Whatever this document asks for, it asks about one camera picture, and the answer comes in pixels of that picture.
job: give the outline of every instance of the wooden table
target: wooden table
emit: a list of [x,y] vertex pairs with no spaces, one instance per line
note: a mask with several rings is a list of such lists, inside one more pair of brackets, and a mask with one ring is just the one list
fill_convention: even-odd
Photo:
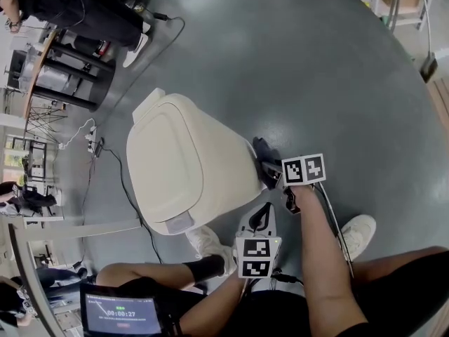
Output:
[[[95,58],[94,56],[87,55],[82,53],[81,51],[72,48],[71,46],[62,45],[56,41],[56,37],[58,36],[59,30],[54,30],[50,33],[50,36],[47,38],[44,49],[34,63],[33,71],[32,71],[32,79],[30,81],[27,99],[25,102],[25,109],[23,111],[23,117],[26,119],[25,125],[25,133],[27,132],[28,123],[30,121],[30,116],[32,115],[32,98],[34,95],[37,95],[41,98],[46,98],[49,100],[56,100],[62,103],[67,103],[70,105],[75,105],[78,107],[82,107],[85,109],[89,109],[90,111],[95,111],[105,99],[106,94],[109,90],[109,87],[112,83],[112,79],[114,78],[115,73],[115,62],[113,60],[109,62],[101,61],[99,58]],[[75,69],[69,65],[63,64],[56,60],[51,60],[48,58],[48,54],[50,50],[57,51],[59,53],[71,56],[78,60],[81,60],[85,63],[92,65],[99,69],[97,75],[89,74],[85,71]],[[49,88],[44,88],[42,86],[37,85],[37,81],[39,78],[39,73],[43,66],[51,67],[55,70],[59,70],[61,72],[73,75],[83,80],[87,80],[93,83],[93,87],[91,89],[91,94],[88,100],[84,100],[81,98],[76,98],[71,95],[67,95],[66,93],[61,93],[59,91],[54,91]]]

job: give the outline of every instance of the person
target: person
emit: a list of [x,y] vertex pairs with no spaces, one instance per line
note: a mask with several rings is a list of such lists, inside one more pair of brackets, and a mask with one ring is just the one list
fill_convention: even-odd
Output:
[[0,213],[6,215],[17,214],[22,209],[39,210],[41,207],[60,206],[62,203],[62,193],[56,190],[56,195],[48,194],[43,196],[37,191],[29,191],[26,187],[20,187],[15,181],[0,183]]
[[[82,267],[78,272],[59,270],[56,268],[38,268],[36,273],[41,282],[42,289],[50,303],[55,307],[61,301],[66,303],[79,299],[79,285],[87,278],[87,269]],[[63,286],[53,286],[62,282]],[[19,296],[18,290],[22,286],[20,277],[11,279],[0,276],[0,319],[11,326],[28,326],[32,320]]]
[[34,16],[66,28],[83,37],[104,40],[128,49],[124,67],[128,67],[148,42],[150,26],[134,10],[118,0],[0,0],[0,11],[11,21],[13,34],[22,20]]
[[[448,299],[447,249],[430,247],[355,262],[351,281],[315,192],[307,186],[292,191],[301,209],[305,298],[285,291],[256,291],[242,299],[246,283],[235,271],[232,249],[222,246],[206,226],[186,234],[201,260],[108,265],[98,274],[97,285],[159,297],[163,308],[179,318],[183,334],[191,336],[410,336]],[[369,239],[373,229],[368,220],[353,223],[345,233]],[[209,296],[182,291],[207,278],[228,275]]]

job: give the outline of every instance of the white trash bin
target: white trash bin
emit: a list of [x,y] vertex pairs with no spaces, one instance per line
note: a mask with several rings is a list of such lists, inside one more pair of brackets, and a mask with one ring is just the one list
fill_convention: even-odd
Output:
[[249,142],[178,94],[157,88],[133,113],[126,147],[147,224],[180,234],[261,193]]

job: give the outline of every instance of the black sock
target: black sock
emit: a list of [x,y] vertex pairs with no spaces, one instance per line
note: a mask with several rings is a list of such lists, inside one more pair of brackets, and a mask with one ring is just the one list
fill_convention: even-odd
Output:
[[225,260],[219,255],[211,255],[199,261],[184,264],[192,271],[195,282],[201,282],[225,273]]

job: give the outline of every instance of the white shoe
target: white shoe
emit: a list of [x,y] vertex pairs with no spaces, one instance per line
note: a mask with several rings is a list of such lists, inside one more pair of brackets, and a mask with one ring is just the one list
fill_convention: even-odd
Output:
[[224,260],[223,276],[229,276],[233,273],[237,265],[232,257],[232,248],[223,246],[218,236],[207,226],[201,226],[195,230],[186,232],[185,234],[190,241],[192,247],[198,253],[196,258],[200,259],[211,255],[219,255]]
[[150,24],[147,24],[145,21],[143,22],[143,25],[142,25],[142,32],[144,33],[144,34],[146,34],[150,29],[151,29],[151,25]]
[[54,189],[55,194],[53,195],[56,200],[56,206],[62,206],[62,191],[59,188]]
[[142,48],[145,46],[145,44],[147,42],[148,42],[148,36],[145,34],[141,34],[138,47],[134,51],[128,51],[128,53],[126,54],[126,59],[123,62],[123,67],[128,67],[129,65],[131,65],[134,62],[134,60],[137,58],[140,51],[142,50]]
[[348,246],[351,260],[355,260],[365,251],[375,231],[376,221],[368,215],[358,215],[343,226],[343,239]]

